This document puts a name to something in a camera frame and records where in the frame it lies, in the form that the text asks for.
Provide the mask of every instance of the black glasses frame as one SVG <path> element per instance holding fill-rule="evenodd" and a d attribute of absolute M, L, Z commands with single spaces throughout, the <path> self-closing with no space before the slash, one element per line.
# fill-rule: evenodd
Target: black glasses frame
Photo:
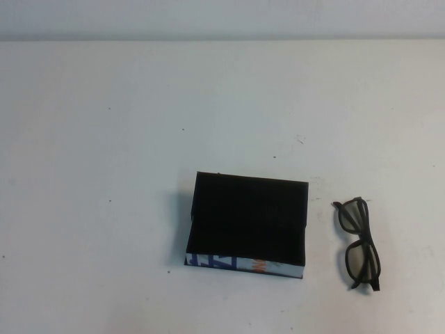
<path fill-rule="evenodd" d="M 347 205 L 356 203 L 361 221 L 356 221 L 346 209 Z M 374 241 L 371 236 L 371 230 L 369 228 L 369 211 L 366 201 L 361 197 L 356 197 L 353 200 L 349 200 L 344 204 L 340 202 L 333 203 L 335 207 L 339 210 L 339 222 L 341 228 L 346 232 L 351 234 L 356 234 L 359 236 L 359 240 L 353 242 L 346 249 L 345 261 L 346 269 L 348 270 L 349 276 L 354 280 L 354 284 L 351 289 L 355 289 L 360 285 L 360 283 L 370 284 L 373 291 L 380 291 L 379 276 L 381 272 L 380 259 L 378 257 L 377 249 L 375 249 Z M 351 228 L 346 225 L 343 219 L 346 219 L 350 224 Z M 364 253 L 364 260 L 359 274 L 355 276 L 350 268 L 349 252 L 353 248 L 362 247 Z"/>

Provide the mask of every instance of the white table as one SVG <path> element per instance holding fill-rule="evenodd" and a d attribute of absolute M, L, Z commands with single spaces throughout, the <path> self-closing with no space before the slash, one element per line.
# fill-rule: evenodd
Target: white table
<path fill-rule="evenodd" d="M 438 40 L 0 43 L 0 333 L 443 333 L 444 89 Z M 197 170 L 310 182 L 303 280 L 183 265 Z"/>

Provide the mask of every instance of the white wall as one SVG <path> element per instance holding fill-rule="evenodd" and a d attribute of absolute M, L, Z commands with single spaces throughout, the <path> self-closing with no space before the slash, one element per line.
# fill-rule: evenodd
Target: white wall
<path fill-rule="evenodd" d="M 0 40 L 445 37 L 444 0 L 3 0 Z"/>

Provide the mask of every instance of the box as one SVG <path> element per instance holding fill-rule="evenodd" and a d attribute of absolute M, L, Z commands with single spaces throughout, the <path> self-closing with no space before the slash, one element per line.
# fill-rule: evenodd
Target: box
<path fill-rule="evenodd" d="M 198 172 L 185 265 L 302 278 L 308 189 Z"/>

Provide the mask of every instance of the eyeglasses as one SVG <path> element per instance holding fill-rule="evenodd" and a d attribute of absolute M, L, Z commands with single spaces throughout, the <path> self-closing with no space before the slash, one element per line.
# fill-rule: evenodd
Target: eyeglasses
<path fill-rule="evenodd" d="M 346 269 L 354 280 L 351 289 L 368 283 L 373 291 L 380 291 L 380 260 L 369 229 L 368 205 L 361 197 L 344 204 L 333 203 L 339 210 L 339 222 L 348 233 L 358 234 L 359 240 L 346 249 Z"/>

